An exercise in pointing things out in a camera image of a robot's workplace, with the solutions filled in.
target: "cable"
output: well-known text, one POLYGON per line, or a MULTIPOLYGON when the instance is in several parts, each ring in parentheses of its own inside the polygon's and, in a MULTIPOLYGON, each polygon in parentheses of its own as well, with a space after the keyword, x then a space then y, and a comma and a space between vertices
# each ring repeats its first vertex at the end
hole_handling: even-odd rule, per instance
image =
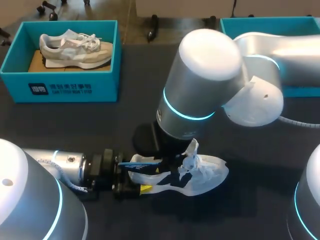
POLYGON ((231 13, 231 18, 234 18, 234 17, 235 17, 235 8, 236 8, 236 5, 237 5, 237 0, 234 0, 234 1, 233 1, 233 8, 232 8, 232 13, 231 13))
POLYGON ((292 125, 296 125, 299 127, 304 127, 304 128, 311 128, 311 129, 320 129, 320 124, 313 124, 313 123, 306 123, 306 122, 302 122, 302 121, 295 121, 283 116, 279 117, 279 120, 287 123, 287 124, 292 124, 292 125))
POLYGON ((68 176, 65 174, 64 170, 55 162, 50 161, 50 160, 46 160, 46 159, 37 159, 38 163, 43 163, 43 164, 49 164, 51 166, 53 166, 55 169, 57 169, 60 173, 60 175, 62 176, 63 180, 65 181, 66 185, 74 190, 78 190, 84 193, 88 192, 88 189, 86 187, 82 187, 82 186, 76 186, 74 185, 68 178, 68 176))

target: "dark tabletop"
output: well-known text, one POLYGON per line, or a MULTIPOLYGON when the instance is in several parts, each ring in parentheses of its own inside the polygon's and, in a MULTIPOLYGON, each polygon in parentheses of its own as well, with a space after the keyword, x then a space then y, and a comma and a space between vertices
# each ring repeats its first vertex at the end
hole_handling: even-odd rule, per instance
MULTIPOLYGON (((125 45, 117 103, 14 104, 0 82, 0 138, 22 148, 135 153, 131 138, 155 119, 176 45, 125 45)), ((0 49, 0 63, 6 47, 0 49)), ((283 115, 320 123, 320 99, 285 100, 283 115)), ((227 161, 230 173, 195 197, 162 192, 118 202, 111 192, 85 202, 88 240, 290 240, 286 213, 320 130, 276 121, 241 127, 222 111, 198 138, 199 153, 227 161)))

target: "logo on box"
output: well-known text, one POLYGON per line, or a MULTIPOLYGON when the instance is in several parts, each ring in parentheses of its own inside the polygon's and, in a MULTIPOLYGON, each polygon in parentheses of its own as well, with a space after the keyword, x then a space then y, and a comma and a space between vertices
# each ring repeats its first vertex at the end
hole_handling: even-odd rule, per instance
POLYGON ((33 95, 48 95, 48 90, 44 83, 29 83, 29 88, 33 95))

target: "sneaker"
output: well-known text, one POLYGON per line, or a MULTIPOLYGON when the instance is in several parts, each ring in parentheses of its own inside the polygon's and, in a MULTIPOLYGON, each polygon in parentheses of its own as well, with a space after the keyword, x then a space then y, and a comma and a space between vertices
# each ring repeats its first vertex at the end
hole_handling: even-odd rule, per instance
MULTIPOLYGON (((146 175, 129 171, 130 179, 141 185, 151 185, 147 194, 155 194, 165 190, 178 191, 186 196, 206 193, 219 186, 227 177, 229 169, 222 159, 197 154, 198 142, 193 139, 183 155, 182 165, 177 173, 163 172, 156 175, 146 175)), ((154 163, 152 157, 134 155, 131 163, 154 163)))
POLYGON ((113 52, 112 43, 71 30, 61 36, 42 34, 39 44, 47 68, 94 69, 109 62, 113 52))

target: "shoebox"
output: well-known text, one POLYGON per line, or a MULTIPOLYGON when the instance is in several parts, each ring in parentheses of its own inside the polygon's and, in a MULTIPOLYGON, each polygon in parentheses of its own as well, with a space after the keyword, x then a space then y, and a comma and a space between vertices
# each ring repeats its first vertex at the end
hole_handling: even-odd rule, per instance
MULTIPOLYGON (((317 19, 312 16, 222 18, 220 20, 220 31, 232 39, 249 32, 281 36, 320 34, 317 19)), ((320 79, 316 86, 283 85, 282 91, 285 97, 320 97, 320 79)))
POLYGON ((120 65, 121 38, 115 20, 23 22, 0 76, 16 103, 116 102, 120 65), (113 43, 110 65, 94 70, 46 68, 39 50, 40 35, 60 36, 68 29, 113 43))

